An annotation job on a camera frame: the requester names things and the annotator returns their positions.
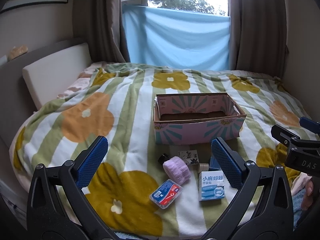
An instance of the headboard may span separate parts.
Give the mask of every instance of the headboard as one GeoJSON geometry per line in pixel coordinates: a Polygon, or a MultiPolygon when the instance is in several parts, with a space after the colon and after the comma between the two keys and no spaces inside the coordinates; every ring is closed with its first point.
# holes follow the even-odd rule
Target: headboard
{"type": "Polygon", "coordinates": [[[33,50],[0,66],[0,137],[7,147],[23,122],[37,111],[22,77],[22,69],[62,49],[83,43],[81,38],[60,41],[33,50]]]}

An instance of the white headboard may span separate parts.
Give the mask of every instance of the white headboard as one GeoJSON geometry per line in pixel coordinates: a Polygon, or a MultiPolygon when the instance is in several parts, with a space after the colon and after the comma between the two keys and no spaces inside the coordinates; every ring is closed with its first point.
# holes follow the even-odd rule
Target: white headboard
{"type": "Polygon", "coordinates": [[[22,69],[36,108],[57,98],[92,63],[87,43],[60,50],[22,69]]]}

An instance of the curtain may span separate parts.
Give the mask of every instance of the curtain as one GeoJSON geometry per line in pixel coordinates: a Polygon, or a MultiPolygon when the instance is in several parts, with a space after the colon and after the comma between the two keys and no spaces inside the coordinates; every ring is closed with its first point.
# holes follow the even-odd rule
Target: curtain
{"type": "Polygon", "coordinates": [[[94,62],[129,62],[121,0],[73,0],[74,37],[89,45],[94,62]]]}
{"type": "Polygon", "coordinates": [[[123,6],[131,62],[179,69],[229,69],[230,17],[123,6]]]}
{"type": "Polygon", "coordinates": [[[230,69],[282,77],[286,56],[284,0],[229,0],[230,69]]]}

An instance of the small box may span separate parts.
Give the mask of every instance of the small box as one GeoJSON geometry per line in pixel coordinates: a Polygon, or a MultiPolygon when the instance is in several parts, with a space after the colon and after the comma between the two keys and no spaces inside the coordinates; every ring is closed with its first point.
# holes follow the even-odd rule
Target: small box
{"type": "Polygon", "coordinates": [[[184,161],[186,165],[195,165],[199,163],[198,153],[196,150],[180,151],[178,157],[184,161]]]}
{"type": "Polygon", "coordinates": [[[213,156],[209,160],[209,171],[221,171],[219,163],[213,156]]]}
{"type": "Polygon", "coordinates": [[[227,93],[156,95],[157,144],[197,144],[239,137],[245,112],[227,93]]]}
{"type": "Polygon", "coordinates": [[[182,187],[168,179],[157,188],[149,197],[162,209],[167,208],[182,192],[182,187]]]}
{"type": "Polygon", "coordinates": [[[224,198],[222,171],[202,171],[199,175],[199,201],[224,198]]]}

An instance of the black bottle cap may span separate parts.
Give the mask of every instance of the black bottle cap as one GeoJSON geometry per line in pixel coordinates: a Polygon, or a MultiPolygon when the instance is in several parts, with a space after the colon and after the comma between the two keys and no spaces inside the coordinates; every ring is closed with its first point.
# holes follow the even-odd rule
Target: black bottle cap
{"type": "Polygon", "coordinates": [[[164,162],[166,162],[166,161],[168,161],[168,160],[170,160],[170,157],[169,157],[169,155],[167,155],[167,154],[162,154],[161,156],[160,156],[160,158],[158,159],[158,162],[161,164],[161,165],[163,165],[164,164],[164,162]]]}

